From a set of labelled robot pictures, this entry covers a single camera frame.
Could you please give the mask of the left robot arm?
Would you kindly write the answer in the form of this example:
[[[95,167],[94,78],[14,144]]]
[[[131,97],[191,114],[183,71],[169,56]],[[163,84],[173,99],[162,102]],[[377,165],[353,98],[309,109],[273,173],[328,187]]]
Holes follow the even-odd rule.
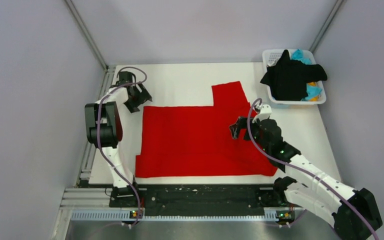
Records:
[[[141,197],[135,186],[135,176],[127,166],[120,143],[124,132],[119,107],[124,105],[130,113],[139,112],[139,107],[152,101],[144,86],[148,75],[141,69],[144,80],[138,81],[132,72],[133,66],[121,68],[116,82],[96,102],[84,106],[86,138],[94,145],[107,163],[113,179],[113,194],[129,207],[141,208]]]

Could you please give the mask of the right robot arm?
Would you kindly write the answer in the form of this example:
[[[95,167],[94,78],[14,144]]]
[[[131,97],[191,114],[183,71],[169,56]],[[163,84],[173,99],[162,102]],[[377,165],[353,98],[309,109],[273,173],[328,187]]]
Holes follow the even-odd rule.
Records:
[[[245,130],[244,140],[251,141],[285,173],[274,182],[273,200],[277,205],[303,207],[328,223],[342,240],[366,240],[383,226],[372,192],[357,190],[320,170],[283,139],[274,119],[241,116],[229,130],[233,139]]]

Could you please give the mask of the red t-shirt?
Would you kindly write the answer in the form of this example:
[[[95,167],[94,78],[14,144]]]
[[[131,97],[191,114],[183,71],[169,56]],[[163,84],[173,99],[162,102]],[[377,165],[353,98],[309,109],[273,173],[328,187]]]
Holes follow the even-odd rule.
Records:
[[[146,106],[135,160],[139,178],[273,176],[277,168],[241,131],[229,127],[250,113],[240,82],[214,85],[210,106]]]

